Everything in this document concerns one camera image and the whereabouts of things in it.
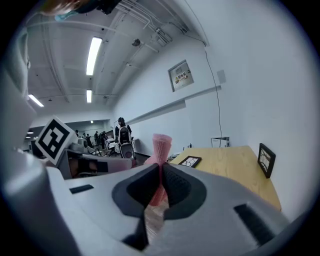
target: desk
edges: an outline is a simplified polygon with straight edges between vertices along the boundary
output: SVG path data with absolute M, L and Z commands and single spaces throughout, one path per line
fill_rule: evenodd
M 187 156 L 202 158 L 195 167 L 197 170 L 230 178 L 281 210 L 274 185 L 263 174 L 258 158 L 249 146 L 187 148 L 170 164 L 179 164 Z

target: pink sponge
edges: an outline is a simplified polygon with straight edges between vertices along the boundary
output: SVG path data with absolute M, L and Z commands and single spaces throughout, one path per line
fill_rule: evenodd
M 164 134 L 153 134 L 153 155 L 150 156 L 144 163 L 159 165 L 160 185 L 151 199 L 149 205 L 158 206 L 160 202 L 167 197 L 165 188 L 162 186 L 162 165 L 167 161 L 168 154 L 171 148 L 172 138 Z

